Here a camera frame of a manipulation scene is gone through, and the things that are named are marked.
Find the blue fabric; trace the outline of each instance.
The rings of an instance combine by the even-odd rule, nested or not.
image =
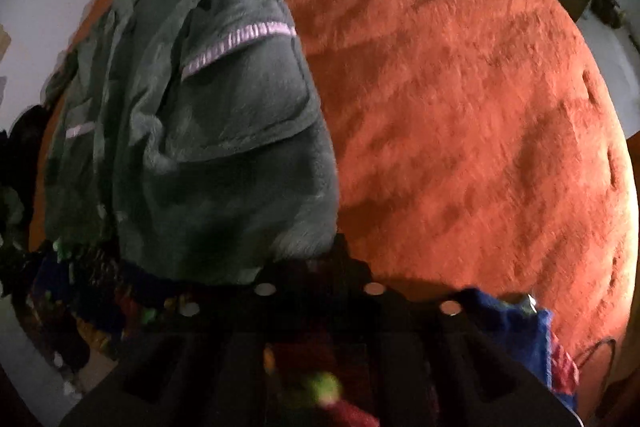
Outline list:
[[[477,288],[468,288],[451,296],[468,317],[509,356],[529,369],[551,390],[551,319],[546,309],[531,311],[523,303],[500,301]],[[575,395],[554,393],[570,410],[575,411]]]
[[[72,270],[75,280],[72,284],[69,280],[70,264],[69,260],[59,260],[56,252],[46,255],[34,280],[31,297],[34,301],[40,302],[60,301],[69,306],[75,316],[119,339],[126,318],[113,301],[113,290],[108,295],[104,289],[91,284],[90,274],[74,267]]]

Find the black cable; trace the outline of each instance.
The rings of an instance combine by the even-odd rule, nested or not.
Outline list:
[[[600,385],[600,397],[598,402],[602,400],[604,397],[604,392],[607,388],[607,382],[609,381],[609,377],[611,376],[611,372],[613,370],[613,362],[616,359],[616,340],[613,337],[604,337],[597,341],[593,346],[585,349],[580,355],[575,357],[575,365],[577,365],[578,370],[582,370],[582,368],[589,362],[593,355],[595,355],[596,351],[600,349],[601,346],[605,344],[609,344],[611,346],[611,358],[609,359],[609,367],[607,368],[607,372],[605,373],[604,379],[602,380],[602,384]]]

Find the orange fluffy carpet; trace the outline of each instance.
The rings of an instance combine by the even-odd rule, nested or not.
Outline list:
[[[620,340],[636,190],[607,88],[558,2],[287,1],[334,140],[338,225],[354,256],[410,298],[467,285],[531,293],[573,356]],[[77,39],[109,3],[96,1]],[[608,362],[602,348],[583,371],[583,417]]]

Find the pocket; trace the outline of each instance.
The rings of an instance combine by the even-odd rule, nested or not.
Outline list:
[[[268,2],[260,10],[228,10],[222,30],[186,47],[180,79],[159,112],[166,155],[182,162],[230,156],[318,119],[318,94],[295,28]]]

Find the blue cloth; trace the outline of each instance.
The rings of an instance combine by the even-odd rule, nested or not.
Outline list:
[[[477,288],[462,290],[451,296],[451,299],[462,305],[468,317],[494,343],[552,390],[551,311],[533,311],[524,303],[508,304]],[[554,395],[567,408],[575,411],[575,394]]]

